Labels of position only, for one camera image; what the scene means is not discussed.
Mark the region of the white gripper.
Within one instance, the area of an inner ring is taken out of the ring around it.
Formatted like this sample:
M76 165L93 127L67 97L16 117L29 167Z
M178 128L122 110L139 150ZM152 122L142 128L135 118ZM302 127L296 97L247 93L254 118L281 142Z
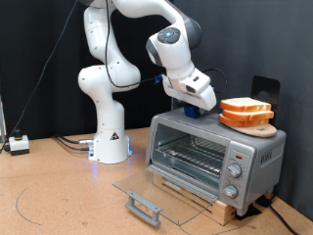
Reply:
M165 93L200 109L211 110L216 105L216 97L210 85L210 77L195 69L184 78L162 77Z

